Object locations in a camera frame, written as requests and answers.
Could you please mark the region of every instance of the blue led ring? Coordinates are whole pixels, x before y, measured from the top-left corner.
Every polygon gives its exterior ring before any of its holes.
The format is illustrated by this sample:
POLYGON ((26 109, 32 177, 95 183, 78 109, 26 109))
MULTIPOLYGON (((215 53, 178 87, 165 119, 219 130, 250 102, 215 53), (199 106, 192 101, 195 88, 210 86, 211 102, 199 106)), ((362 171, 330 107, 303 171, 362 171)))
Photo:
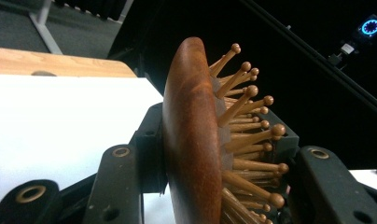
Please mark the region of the blue led ring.
POLYGON ((373 30, 366 30, 366 27, 370 24, 370 23, 373 23, 375 22, 375 24, 377 25, 377 20, 369 20, 369 21, 366 21, 365 23, 363 23, 362 25, 362 28, 361 28, 361 32, 365 35, 373 35, 375 33, 377 33, 377 27, 375 27, 375 29, 373 30))

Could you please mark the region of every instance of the blue light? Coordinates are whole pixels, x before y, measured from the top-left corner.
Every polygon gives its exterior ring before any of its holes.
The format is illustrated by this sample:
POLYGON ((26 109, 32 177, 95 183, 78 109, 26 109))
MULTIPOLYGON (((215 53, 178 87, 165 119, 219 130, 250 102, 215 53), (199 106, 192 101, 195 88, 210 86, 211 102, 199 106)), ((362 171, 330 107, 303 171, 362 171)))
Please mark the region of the blue light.
POLYGON ((373 35, 377 33, 377 20, 369 20, 363 23, 361 32, 364 35, 373 35))

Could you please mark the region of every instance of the wooden board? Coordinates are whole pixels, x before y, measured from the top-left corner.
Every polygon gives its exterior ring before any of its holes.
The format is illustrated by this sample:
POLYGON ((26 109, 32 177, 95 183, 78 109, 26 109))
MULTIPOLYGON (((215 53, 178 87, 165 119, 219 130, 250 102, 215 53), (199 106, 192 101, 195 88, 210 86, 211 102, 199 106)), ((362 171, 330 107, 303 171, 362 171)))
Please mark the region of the wooden board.
POLYGON ((62 77, 136 77, 131 68, 118 61, 0 49, 0 74, 31 75, 36 71, 62 77))

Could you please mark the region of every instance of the gray floor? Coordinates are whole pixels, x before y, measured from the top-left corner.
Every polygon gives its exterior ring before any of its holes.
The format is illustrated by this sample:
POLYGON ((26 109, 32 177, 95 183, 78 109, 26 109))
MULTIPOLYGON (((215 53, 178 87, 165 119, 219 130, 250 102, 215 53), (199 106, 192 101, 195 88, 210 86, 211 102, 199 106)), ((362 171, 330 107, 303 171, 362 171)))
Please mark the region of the gray floor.
MULTIPOLYGON (((0 48, 49 52, 23 7, 0 6, 0 48)), ((51 6, 46 23, 65 55, 104 59, 121 21, 104 21, 70 7, 51 6)))

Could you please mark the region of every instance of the wooden pin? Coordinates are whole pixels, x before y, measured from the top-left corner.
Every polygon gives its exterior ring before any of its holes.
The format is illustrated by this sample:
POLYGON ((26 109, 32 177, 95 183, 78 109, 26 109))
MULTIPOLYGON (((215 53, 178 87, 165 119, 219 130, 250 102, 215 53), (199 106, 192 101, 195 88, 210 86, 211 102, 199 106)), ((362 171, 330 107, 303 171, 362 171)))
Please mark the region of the wooden pin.
POLYGON ((250 72, 244 74, 243 76, 240 76, 234 80, 234 83, 232 84, 234 87, 244 83, 249 80, 256 80, 258 78, 258 69, 257 68, 252 68, 250 72))
POLYGON ((252 65, 249 62, 244 62, 241 64, 241 68, 233 75, 229 75, 227 77, 219 78, 218 81, 220 85, 225 85, 226 83, 235 83, 236 79, 241 78, 244 74, 246 74, 252 65))
POLYGON ((253 133, 250 136, 242 137, 240 139, 230 141, 224 145, 228 151, 236 151, 241 147, 250 146, 266 139, 278 140, 286 132, 285 126, 282 124, 275 124, 270 130, 253 133))
POLYGON ((252 133, 231 133, 230 138, 231 138, 231 140, 234 140, 234 139, 240 139, 240 138, 243 138, 243 137, 247 137, 247 136, 250 136, 250 135, 252 135, 252 133))
POLYGON ((246 74, 246 71, 250 69, 250 66, 250 63, 248 62, 243 63, 240 70, 238 70, 223 86, 220 87, 220 89, 218 89, 215 96, 218 99, 223 98, 229 90, 236 86, 233 85, 235 83, 235 80, 239 79, 241 76, 244 76, 246 74))
POLYGON ((245 105, 239 112, 238 114, 247 114, 251 110, 265 106, 265 105, 272 105, 273 104, 273 97, 268 95, 265 96, 262 100, 253 102, 252 104, 245 105))
POLYGON ((217 60, 217 62, 215 62, 215 63, 213 63, 212 65, 210 65, 210 66, 209 66, 209 70, 214 69, 214 68, 216 67, 216 65, 217 65, 218 63, 220 63, 221 59, 224 58, 224 56, 226 56, 226 55, 222 55, 221 58, 220 58, 219 60, 217 60))
POLYGON ((238 101, 238 99, 235 99, 235 98, 230 98, 230 97, 224 97, 224 103, 233 103, 235 104, 235 102, 238 101))
POLYGON ((246 190, 243 190, 243 189, 239 189, 239 188, 236 188, 234 186, 231 186, 229 185, 228 186, 228 189, 235 195, 235 197, 241 202, 241 201, 250 201, 250 202, 259 202, 261 201, 261 199, 259 198, 256 198, 253 196, 252 193, 246 191, 246 190), (248 198, 247 199, 239 199, 241 196, 247 196, 248 198))
POLYGON ((241 48, 238 44, 233 44, 231 49, 227 54, 220 59, 220 61, 215 65, 215 67, 211 70, 210 74, 211 77, 217 77, 220 73, 221 69, 223 69, 224 65, 235 55, 241 52, 241 48))
POLYGON ((259 161, 245 161, 234 159, 232 168, 235 170, 252 170, 252 171, 275 171, 285 174, 288 171, 288 166, 285 163, 273 164, 259 161))
POLYGON ((284 198, 278 193, 270 193, 265 189, 262 189, 249 181, 241 178, 237 174, 224 170, 221 173, 222 180, 228 184, 231 184, 235 187, 244 189, 258 196, 260 199, 266 200, 270 205, 275 206, 276 208, 281 208, 285 204, 284 198))
POLYGON ((252 114, 245 114, 245 115, 235 116, 235 119, 251 119, 251 118, 253 118, 252 114))
MULTIPOLYGON (((245 103, 245 105, 247 105, 247 104, 252 104, 253 103, 253 101, 252 100, 248 100, 248 101, 246 101, 246 103, 245 103)), ((233 103, 233 102, 225 102, 225 105, 226 105, 226 108, 227 109, 229 109, 232 105, 234 105, 235 103, 233 103)))
POLYGON ((221 190, 221 200, 226 205, 226 207, 231 207, 235 210, 241 217, 244 218, 244 223, 258 223, 257 219, 235 198, 235 196, 226 188, 221 190))
POLYGON ((220 220, 221 220, 221 223, 226 223, 226 224, 239 224, 240 223, 237 220, 237 218, 227 209, 221 209, 220 220))
POLYGON ((234 153, 234 156, 238 156, 245 153, 261 152, 261 151, 272 151, 272 145, 270 143, 250 145, 247 147, 238 148, 236 151, 233 151, 233 153, 234 153))
POLYGON ((236 159, 247 160, 247 161, 260 161, 263 158, 262 152, 251 152, 241 155, 234 156, 236 159))
POLYGON ((265 204, 261 204, 261 203, 255 203, 255 202, 250 202, 250 201, 245 201, 245 202, 241 202, 240 203, 245 206, 246 208, 249 208, 249 209, 261 209, 263 210, 264 212, 270 212, 271 211, 271 208, 269 205, 267 205, 266 203, 265 204))
POLYGON ((238 132, 244 132, 247 130, 268 128, 268 127, 270 127, 270 122, 268 122, 267 120, 262 120, 260 123, 254 122, 254 123, 245 123, 245 124, 230 124, 230 132, 238 133, 238 132))
POLYGON ((253 123, 253 122, 259 122, 260 118, 258 117, 253 117, 252 119, 238 119, 234 118, 230 121, 230 124, 235 124, 235 123, 253 123))
POLYGON ((226 92, 225 96, 232 96, 232 95, 237 95, 237 94, 242 94, 242 93, 244 93, 244 89, 230 90, 226 92))
POLYGON ((256 202, 256 203, 267 203, 266 200, 261 199, 258 196, 254 195, 252 193, 249 193, 247 191, 244 191, 244 190, 232 189, 231 192, 234 193, 235 197, 240 202, 248 201, 248 202, 256 202))
POLYGON ((282 174, 271 171, 246 171, 246 170, 232 170, 235 174, 243 179, 258 180, 258 179, 275 179, 281 178, 282 174))
POLYGON ((260 180, 252 180, 250 181, 253 184, 261 187, 261 188, 274 188, 277 189, 281 185, 281 182, 279 179, 274 178, 274 179, 260 179, 260 180))
POLYGON ((252 213, 252 215, 256 219, 258 219, 258 221, 260 221, 262 224, 264 224, 265 221, 267 220, 267 217, 264 214, 257 214, 257 213, 255 213, 255 211, 250 211, 250 213, 252 213))
POLYGON ((249 220, 247 220, 246 217, 243 217, 240 213, 238 213, 235 209, 233 209, 228 204, 221 202, 221 208, 222 210, 225 210, 225 212, 234 219, 236 223, 248 223, 249 220))
POLYGON ((246 103, 246 101, 257 94, 258 88, 256 86, 249 86, 244 95, 241 96, 241 98, 234 105, 232 105, 228 110, 224 112, 223 115, 221 115, 217 119, 218 127, 223 128, 228 125, 229 122, 235 117, 236 113, 246 103))
POLYGON ((250 114, 268 114, 270 110, 267 106, 262 106, 260 108, 253 109, 249 111, 250 114))

